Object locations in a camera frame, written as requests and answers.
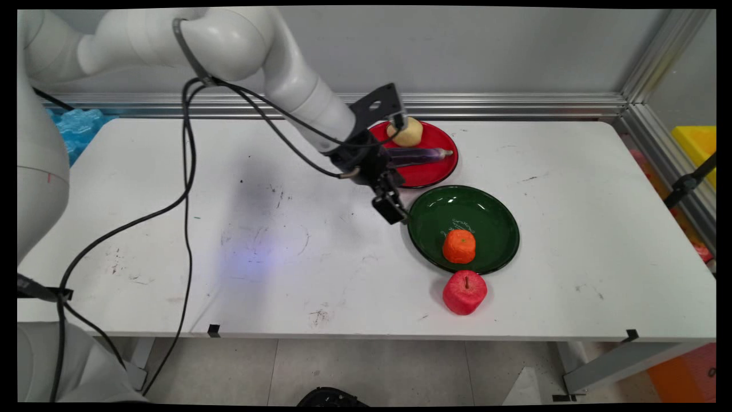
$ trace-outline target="fake fruit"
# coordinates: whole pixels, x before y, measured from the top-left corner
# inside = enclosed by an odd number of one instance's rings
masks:
[[[467,230],[451,230],[445,237],[442,254],[452,263],[470,263],[475,259],[475,237]]]
[[[422,123],[419,120],[408,117],[407,126],[394,138],[394,143],[401,147],[417,146],[422,141],[422,129]],[[394,133],[397,133],[397,131],[393,125],[386,127],[388,137],[394,136]]]
[[[471,314],[488,294],[488,286],[478,273],[458,271],[442,290],[442,300],[456,314]]]

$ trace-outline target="gray wall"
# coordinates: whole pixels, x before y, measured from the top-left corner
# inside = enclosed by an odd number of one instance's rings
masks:
[[[287,6],[305,58],[336,92],[616,92],[667,10]],[[92,33],[104,10],[54,10]],[[191,70],[133,68],[49,92],[179,92]],[[261,89],[261,74],[242,82]]]
[[[717,125],[717,12],[712,11],[648,101],[668,130]]]

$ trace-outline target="potato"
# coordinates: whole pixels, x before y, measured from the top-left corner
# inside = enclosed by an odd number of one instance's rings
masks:
[[[388,137],[394,136],[394,133],[396,133],[396,129],[393,125],[389,124],[389,126],[386,128],[386,135]],[[404,128],[404,130],[399,133],[399,135],[394,139],[394,143],[397,144],[397,146],[401,147],[413,147],[417,146],[422,141],[422,123],[419,122],[419,120],[408,117],[407,118],[407,127]]]

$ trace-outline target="green plate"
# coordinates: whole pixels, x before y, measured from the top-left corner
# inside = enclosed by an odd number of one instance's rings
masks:
[[[434,265],[449,272],[495,272],[518,250],[518,225],[511,212],[490,194],[469,186],[440,186],[424,192],[409,210],[407,225],[414,246]],[[452,263],[442,255],[447,233],[469,230],[475,237],[475,259]]]

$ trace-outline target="purple eggplant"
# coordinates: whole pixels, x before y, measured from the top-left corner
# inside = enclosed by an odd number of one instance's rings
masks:
[[[386,151],[392,158],[389,165],[396,168],[415,164],[435,163],[452,155],[452,150],[440,149],[439,147],[430,149],[422,149],[419,147],[389,147]]]

